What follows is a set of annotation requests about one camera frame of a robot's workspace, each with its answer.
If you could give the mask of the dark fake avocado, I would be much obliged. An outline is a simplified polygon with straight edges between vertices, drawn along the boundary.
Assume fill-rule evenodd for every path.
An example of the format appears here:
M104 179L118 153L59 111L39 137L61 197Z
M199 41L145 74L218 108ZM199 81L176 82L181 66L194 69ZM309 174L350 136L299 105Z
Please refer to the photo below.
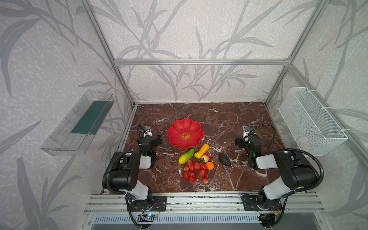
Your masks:
M218 156L219 156L218 157L219 161L222 165L227 166L227 167L232 165L230 159L224 153L220 153Z

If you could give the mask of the green yellow fake mango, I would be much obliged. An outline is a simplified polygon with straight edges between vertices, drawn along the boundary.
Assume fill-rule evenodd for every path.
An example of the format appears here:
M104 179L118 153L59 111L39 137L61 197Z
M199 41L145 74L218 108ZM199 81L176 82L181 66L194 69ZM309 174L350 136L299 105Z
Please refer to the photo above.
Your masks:
M190 149L188 152L182 154L180 157L179 157L179 164L182 165L182 164L185 164L186 162L188 162L195 154L195 150L194 149Z

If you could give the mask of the small fake orange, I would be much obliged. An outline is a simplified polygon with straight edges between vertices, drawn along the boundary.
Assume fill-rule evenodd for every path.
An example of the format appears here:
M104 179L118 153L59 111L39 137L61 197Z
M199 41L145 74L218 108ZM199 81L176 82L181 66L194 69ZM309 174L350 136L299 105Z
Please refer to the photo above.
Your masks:
M213 170L214 169L214 163L212 163L212 162L207 162L206 166L207 166L208 170Z

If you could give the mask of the red fake grape bunch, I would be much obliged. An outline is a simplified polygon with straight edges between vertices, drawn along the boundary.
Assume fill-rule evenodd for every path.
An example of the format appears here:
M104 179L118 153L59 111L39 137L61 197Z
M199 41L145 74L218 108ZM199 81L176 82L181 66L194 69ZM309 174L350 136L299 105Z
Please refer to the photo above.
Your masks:
M183 178L188 180L191 184L196 181L201 181L203 184L208 184L208 173L206 163L193 162L189 160L184 167Z

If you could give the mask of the yellow orange fake squash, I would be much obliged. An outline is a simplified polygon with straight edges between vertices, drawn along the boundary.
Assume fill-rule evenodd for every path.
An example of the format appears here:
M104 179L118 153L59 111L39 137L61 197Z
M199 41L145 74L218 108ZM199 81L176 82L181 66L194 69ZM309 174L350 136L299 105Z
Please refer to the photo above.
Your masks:
M204 144L202 147L201 147L201 149L198 151L198 152L196 152L195 154L194 154L194 156L197 158L197 159L201 159L202 158L202 156L204 155L204 154L206 154L207 152L208 152L208 150L210 149L210 146L208 145L208 144Z

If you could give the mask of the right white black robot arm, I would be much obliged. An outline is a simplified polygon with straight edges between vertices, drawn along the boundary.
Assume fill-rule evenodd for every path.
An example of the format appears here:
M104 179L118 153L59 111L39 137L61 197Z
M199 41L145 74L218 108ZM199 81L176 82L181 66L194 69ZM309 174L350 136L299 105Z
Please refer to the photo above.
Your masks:
M262 155L262 144L256 136L235 138L234 143L245 149L247 161L253 169L277 169L280 174L274 182L260 189L257 195L240 195L246 211L269 211L279 207L281 199L314 189L324 179L322 164L304 150L289 148Z

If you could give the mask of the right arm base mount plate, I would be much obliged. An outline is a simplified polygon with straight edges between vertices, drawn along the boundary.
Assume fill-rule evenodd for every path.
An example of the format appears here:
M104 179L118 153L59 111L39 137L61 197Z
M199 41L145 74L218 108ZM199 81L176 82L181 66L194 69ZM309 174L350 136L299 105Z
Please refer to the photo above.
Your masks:
M243 193L240 195L245 211L270 211L277 212L282 208L279 199L270 200L264 194L250 195Z

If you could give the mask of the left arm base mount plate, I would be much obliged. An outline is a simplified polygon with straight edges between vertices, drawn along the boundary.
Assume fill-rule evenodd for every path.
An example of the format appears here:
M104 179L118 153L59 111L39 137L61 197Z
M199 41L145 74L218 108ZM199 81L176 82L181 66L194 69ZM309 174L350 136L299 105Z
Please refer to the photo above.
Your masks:
M167 196L165 195L155 195L141 201L128 201L129 209L134 212L148 209L152 211L166 211L166 205Z

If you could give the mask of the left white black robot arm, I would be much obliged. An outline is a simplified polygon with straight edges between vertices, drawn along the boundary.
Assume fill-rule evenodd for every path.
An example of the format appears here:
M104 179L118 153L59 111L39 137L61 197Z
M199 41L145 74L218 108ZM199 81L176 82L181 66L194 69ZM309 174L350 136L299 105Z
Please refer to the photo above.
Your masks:
M139 181L140 169L152 169L156 163L156 147L162 144L162 137L150 135L138 140L139 152L117 151L114 153L102 178L102 186L113 194L124 195L129 203L151 206L152 191Z

